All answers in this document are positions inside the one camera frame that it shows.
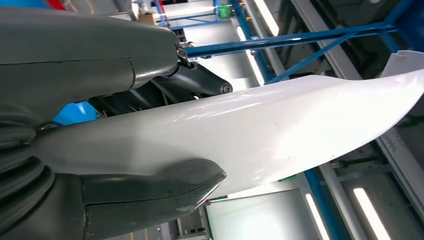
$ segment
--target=blue metal frame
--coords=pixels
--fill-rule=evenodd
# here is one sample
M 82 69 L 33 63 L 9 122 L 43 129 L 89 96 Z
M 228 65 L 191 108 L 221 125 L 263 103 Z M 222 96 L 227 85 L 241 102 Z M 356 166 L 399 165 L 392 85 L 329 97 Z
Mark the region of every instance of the blue metal frame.
M 383 40 L 383 42 L 385 43 L 387 48 L 392 53 L 397 53 L 401 49 L 399 44 L 393 39 L 392 36 L 389 35 L 389 33 L 387 31 L 381 30 L 380 31 L 380 38 L 381 38 L 381 40 Z
M 306 65 L 312 63 L 317 58 L 319 58 L 320 56 L 322 56 L 323 54 L 325 54 L 327 51 L 331 50 L 335 46 L 340 45 L 344 41 L 346 41 L 346 40 L 348 40 L 350 38 L 353 38 L 355 35 L 356 35 L 356 33 L 352 32 L 352 33 L 348 33 L 348 34 L 346 34 L 346 35 L 344 35 L 342 37 L 337 38 L 332 43 L 328 44 L 327 46 L 321 48 L 319 51 L 317 51 L 314 54 L 312 54 L 312 55 L 308 56 L 307 58 L 303 59 L 298 64 L 295 64 L 294 66 L 290 67 L 289 69 L 287 69 L 282 74 L 280 74 L 280 75 L 276 76 L 274 79 L 268 81 L 266 84 L 274 84 L 274 83 L 281 82 L 284 79 L 287 79 L 287 77 L 290 76 L 291 74 L 294 74 L 295 72 L 299 71 L 300 69 L 302 69 Z
M 400 0 L 391 13 L 385 18 L 384 23 L 394 24 L 414 2 L 415 0 Z
M 192 18 L 200 18 L 200 17 L 212 16 L 212 15 L 215 15 L 215 13 L 206 13 L 206 14 L 199 14 L 199 15 L 193 15 L 193 16 L 175 17 L 175 18 L 168 19 L 168 21 L 171 22 L 171 21 L 176 21 L 176 20 L 185 20 L 185 19 L 192 19 Z
M 411 49 L 424 52 L 424 1 L 416 0 L 394 23 Z
M 240 53 L 244 52 L 247 49 L 264 49 L 315 43 L 323 40 L 337 39 L 349 33 L 355 33 L 354 37 L 377 35 L 380 34 L 380 30 L 383 29 L 389 33 L 396 31 L 396 28 L 392 25 L 385 23 L 373 23 L 363 26 L 351 26 L 327 31 L 295 33 L 283 36 L 251 39 L 246 41 L 236 41 L 207 46 L 190 47 L 186 48 L 185 51 L 191 58 L 218 56 Z
M 170 27 L 169 29 L 177 30 L 177 29 L 185 29 L 185 28 L 199 27 L 199 26 L 219 24 L 219 23 L 221 22 L 220 21 L 202 22 L 202 23 L 195 23 L 195 24 L 189 24 L 189 25 L 183 25 L 183 26 L 173 26 L 173 27 Z
M 49 9 L 50 6 L 44 0 L 0 0 L 2 7 L 23 7 L 23 8 L 37 8 Z
M 214 7 L 215 7 L 214 10 L 213 10 L 213 13 L 198 14 L 198 15 L 193 15 L 193 16 L 175 17 L 175 18 L 170 18 L 170 19 L 164 18 L 164 13 L 162 11 L 159 0 L 154 0 L 154 4 L 156 6 L 157 12 L 160 14 L 160 21 L 158 22 L 160 26 L 166 26 L 169 22 L 177 21 L 177 20 L 191 20 L 191 21 L 196 21 L 196 22 L 202 22 L 202 23 L 196 23 L 196 24 L 188 24 L 188 25 L 170 27 L 169 29 L 171 29 L 171 30 L 199 27 L 199 26 L 205 26 L 205 25 L 210 25 L 210 24 L 218 24 L 218 23 L 221 22 L 221 18 L 219 16 L 219 11 L 218 11 L 218 7 L 220 5 L 219 0 L 213 0 L 213 4 L 214 4 Z M 213 20 L 213 21 L 196 19 L 196 18 L 213 16 L 213 15 L 215 15 L 215 20 Z

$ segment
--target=black hose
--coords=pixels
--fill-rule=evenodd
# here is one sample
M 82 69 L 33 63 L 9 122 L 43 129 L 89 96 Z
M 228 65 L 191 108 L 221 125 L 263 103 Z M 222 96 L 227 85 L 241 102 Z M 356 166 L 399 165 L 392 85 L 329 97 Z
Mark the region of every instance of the black hose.
M 43 199 L 55 174 L 37 157 L 31 127 L 0 121 L 0 234 L 22 220 Z

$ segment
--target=metal pipe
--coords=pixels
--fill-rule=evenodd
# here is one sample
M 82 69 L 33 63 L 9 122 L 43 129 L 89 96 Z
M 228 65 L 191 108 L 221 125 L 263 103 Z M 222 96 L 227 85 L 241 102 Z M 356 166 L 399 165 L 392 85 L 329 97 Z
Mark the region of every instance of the metal pipe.
M 199 14 L 199 15 L 193 15 L 193 16 L 176 17 L 176 18 L 168 19 L 168 21 L 177 21 L 177 20 L 184 20 L 184 19 L 200 18 L 200 17 L 212 16 L 212 15 L 215 15 L 215 13 L 205 13 L 205 14 Z
M 248 21 L 243 15 L 243 9 L 240 7 L 239 1 L 229 0 L 229 3 L 232 5 L 234 9 L 235 17 L 237 18 L 238 24 L 240 24 L 240 27 L 243 30 L 244 35 L 246 36 L 246 39 L 250 39 L 253 36 L 253 34 L 248 25 Z
M 195 23 L 195 24 L 183 25 L 183 26 L 173 26 L 173 27 L 170 27 L 169 29 L 178 30 L 178 29 L 199 27 L 199 26 L 205 26 L 205 25 L 210 25 L 210 24 L 219 24 L 219 23 L 221 23 L 221 22 L 220 21 L 202 22 L 202 23 Z
M 341 212 L 341 216 L 347 225 L 352 239 L 368 239 L 358 220 L 358 217 L 355 214 L 354 209 L 352 208 L 352 205 L 349 202 L 348 196 L 346 195 L 345 190 L 340 184 L 339 178 L 337 177 L 336 172 L 331 167 L 330 163 L 319 166 L 319 169 L 321 170 L 328 189 L 330 190 L 330 193 L 334 198 L 339 211 Z
M 374 23 L 364 26 L 351 26 L 340 29 L 333 29 L 319 32 L 304 32 L 289 34 L 284 36 L 275 36 L 259 38 L 246 41 L 237 41 L 221 43 L 199 47 L 189 47 L 185 51 L 189 57 L 217 56 L 232 53 L 240 53 L 247 49 L 264 49 L 270 47 L 290 46 L 297 44 L 315 43 L 323 40 L 330 40 L 342 37 L 348 33 L 357 33 L 355 37 L 371 36 L 379 34 L 380 29 L 386 29 L 388 32 L 395 32 L 396 29 L 387 24 Z
M 385 43 L 386 47 L 392 53 L 397 53 L 401 49 L 399 44 L 395 41 L 395 39 L 393 39 L 392 36 L 389 35 L 389 33 L 387 31 L 381 30 L 379 35 L 380 35 L 381 40 L 383 40 L 383 42 Z
M 312 54 L 312 55 L 308 56 L 307 58 L 303 59 L 298 64 L 295 64 L 294 66 L 290 67 L 284 73 L 276 76 L 274 79 L 272 79 L 271 81 L 267 82 L 267 84 L 274 84 L 274 83 L 278 83 L 278 82 L 281 82 L 281 81 L 285 80 L 291 74 L 294 74 L 295 72 L 299 71 L 301 68 L 303 68 L 306 65 L 312 63 L 314 60 L 316 60 L 321 55 L 325 54 L 326 52 L 328 52 L 329 50 L 331 50 L 335 46 L 338 46 L 341 43 L 343 43 L 344 41 L 346 41 L 346 40 L 354 37 L 355 34 L 356 33 L 354 33 L 354 32 L 348 33 L 348 34 L 346 34 L 346 35 L 344 35 L 344 36 L 336 39 L 335 41 L 333 41 L 332 43 L 328 44 L 324 48 L 321 48 L 319 51 L 317 51 L 314 54 Z
M 337 222 L 336 213 L 328 204 L 329 198 L 321 186 L 320 179 L 314 172 L 314 169 L 306 170 L 304 174 L 310 190 L 316 200 L 316 205 L 318 205 L 318 209 L 320 210 L 321 217 L 323 218 L 323 222 L 329 232 L 330 238 L 332 240 L 346 240 L 347 236 L 342 231 L 343 228 L 340 226 L 340 223 Z
M 291 0 L 291 2 L 310 32 L 329 30 L 329 27 L 310 0 Z M 324 48 L 329 43 L 330 41 L 317 42 L 320 48 Z M 350 80 L 361 78 L 361 75 L 341 46 L 336 46 L 327 52 L 325 57 L 339 78 Z
M 214 23 L 215 21 L 206 21 L 206 20 L 201 20 L 201 19 L 194 19 L 194 18 L 187 18 L 187 20 L 192 20 L 192 21 L 197 21 L 197 22 L 202 22 L 202 23 Z
M 215 6 L 214 12 L 215 12 L 216 21 L 220 22 L 221 21 L 220 12 L 219 12 L 220 0 L 214 0 L 213 5 Z
M 385 18 L 384 22 L 387 24 L 393 24 L 414 2 L 415 0 L 401 0 Z
M 251 22 L 253 24 L 254 29 L 256 30 L 256 33 L 258 35 L 258 37 L 260 37 L 261 39 L 263 38 L 267 38 L 268 35 L 266 33 L 266 31 L 264 31 L 264 26 L 262 24 L 261 21 L 258 20 L 257 18 L 257 14 L 254 14 L 254 10 L 252 8 L 252 2 L 251 0 L 244 0 L 245 6 L 246 6 L 246 11 L 247 14 L 251 17 Z M 277 55 L 277 52 L 274 48 L 265 48 L 265 54 L 269 59 L 269 63 L 272 66 L 272 69 L 275 73 L 276 76 L 284 73 L 284 71 L 286 70 L 283 66 L 283 64 L 281 63 L 280 58 Z

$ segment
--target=gray fairing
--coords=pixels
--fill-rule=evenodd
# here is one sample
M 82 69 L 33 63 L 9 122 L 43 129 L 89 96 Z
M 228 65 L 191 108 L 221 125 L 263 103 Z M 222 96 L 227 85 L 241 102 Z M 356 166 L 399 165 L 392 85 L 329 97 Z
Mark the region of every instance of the gray fairing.
M 66 104 L 134 89 L 177 65 L 169 29 L 109 17 L 0 8 L 0 111 L 51 120 Z
M 226 177 L 206 159 L 153 176 L 55 173 L 31 144 L 33 127 L 66 104 L 171 73 L 177 38 L 170 30 L 0 8 L 0 33 L 0 240 L 100 240 L 141 230 L 190 213 Z

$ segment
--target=fluorescent light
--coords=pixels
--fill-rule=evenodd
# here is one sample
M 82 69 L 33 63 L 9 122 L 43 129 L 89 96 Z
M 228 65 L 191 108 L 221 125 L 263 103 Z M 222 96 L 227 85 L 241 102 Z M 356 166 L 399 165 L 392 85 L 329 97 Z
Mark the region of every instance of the fluorescent light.
M 311 194 L 306 194 L 306 201 L 309 205 L 312 216 L 315 219 L 315 223 L 318 226 L 318 231 L 321 234 L 322 240 L 330 240 L 329 234 L 327 233 L 326 227 L 324 226 L 323 220 L 321 219 L 318 208 L 315 205 L 314 199 Z
M 256 3 L 256 6 L 259 9 L 259 12 L 262 15 L 263 19 L 265 20 L 266 25 L 268 25 L 268 28 L 271 31 L 272 35 L 278 36 L 280 28 L 278 27 L 276 20 L 274 19 L 273 15 L 270 12 L 270 9 L 265 4 L 264 0 L 254 0 L 254 2 Z
M 377 239 L 391 240 L 365 190 L 363 188 L 355 188 L 353 192 Z
M 198 6 L 198 7 L 189 7 L 187 9 L 175 10 L 175 11 L 165 11 L 164 14 L 154 13 L 153 17 L 159 18 L 162 16 L 175 17 L 175 16 L 190 16 L 193 14 L 200 14 L 204 12 L 209 12 L 215 10 L 214 6 Z
M 132 10 L 132 13 L 134 13 L 136 19 L 139 19 L 139 9 L 140 9 L 140 6 L 138 3 L 131 2 L 131 10 Z
M 241 27 L 237 27 L 237 34 L 238 34 L 238 37 L 240 38 L 240 41 L 246 41 L 246 36 L 243 33 L 243 30 Z M 249 63 L 253 70 L 253 73 L 256 77 L 256 80 L 259 83 L 259 86 L 263 86 L 265 84 L 264 76 L 262 76 L 258 63 L 256 62 L 255 57 L 252 55 L 252 51 L 248 49 L 246 50 L 246 54 L 247 54 L 247 59 L 249 59 Z

